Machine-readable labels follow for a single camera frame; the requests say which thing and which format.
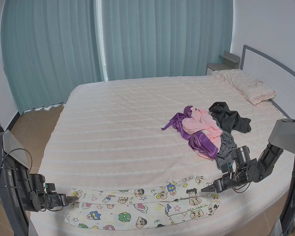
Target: bed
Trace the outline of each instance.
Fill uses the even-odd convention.
[[[198,157],[172,127],[166,131],[161,127],[187,105],[208,109],[215,101],[225,101],[231,110],[252,119],[250,133],[233,130],[232,135],[238,146],[247,145],[251,157],[258,158],[276,120],[284,115],[295,117],[285,104],[295,101],[295,73],[248,46],[244,46],[241,69],[276,91],[272,103],[253,106],[214,75],[78,86],[51,134],[39,173],[45,175],[46,182],[55,183],[59,193],[67,194],[72,188],[102,191],[162,186],[170,176],[181,179],[195,171],[211,181],[220,178],[215,161]],[[243,194],[232,190],[221,193],[221,205],[210,218],[132,231],[73,227],[64,222],[69,209],[32,212],[31,220],[39,235],[222,236],[248,223],[286,193],[293,161],[293,154],[285,151],[273,173],[262,182],[251,184]]]

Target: baseboard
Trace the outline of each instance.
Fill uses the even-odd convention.
[[[20,113],[17,112],[15,114],[15,116],[13,117],[12,121],[9,123],[8,127],[6,130],[12,130],[13,126],[15,125],[15,123],[17,122],[18,118],[20,118]]]

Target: star print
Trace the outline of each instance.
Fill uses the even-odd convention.
[[[100,209],[100,210],[102,210],[102,208],[103,208],[103,206],[101,206],[100,204],[96,207],[97,207],[97,209]]]
[[[176,205],[176,207],[174,209],[175,209],[175,211],[178,211],[179,212],[179,209],[181,209],[181,207],[179,207],[178,205]]]

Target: wall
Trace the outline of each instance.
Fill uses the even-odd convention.
[[[0,0],[0,25],[5,0]],[[6,75],[3,71],[3,59],[0,42],[0,125],[5,130],[18,112],[13,100]]]
[[[295,71],[295,1],[234,0],[231,53],[253,47]]]

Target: pile of clothes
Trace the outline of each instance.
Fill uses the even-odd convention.
[[[205,109],[187,106],[162,130],[172,126],[199,156],[216,160],[217,168],[221,169],[222,165],[233,162],[230,154],[237,148],[231,131],[250,132],[251,120],[231,111],[225,102],[213,103],[209,112],[211,115]]]

